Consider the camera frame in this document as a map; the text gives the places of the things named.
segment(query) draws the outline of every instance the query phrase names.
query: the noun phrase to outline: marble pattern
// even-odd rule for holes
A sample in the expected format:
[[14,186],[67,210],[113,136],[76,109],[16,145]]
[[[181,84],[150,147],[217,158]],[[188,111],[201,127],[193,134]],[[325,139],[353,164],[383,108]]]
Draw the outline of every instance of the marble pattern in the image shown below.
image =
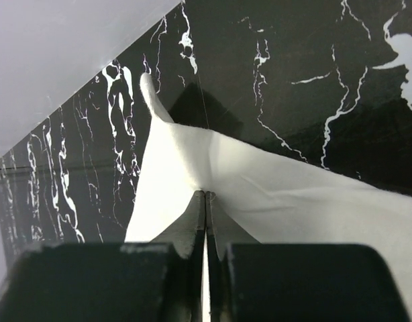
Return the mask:
[[0,159],[9,265],[34,241],[124,239],[143,72],[177,123],[412,195],[412,0],[187,0]]

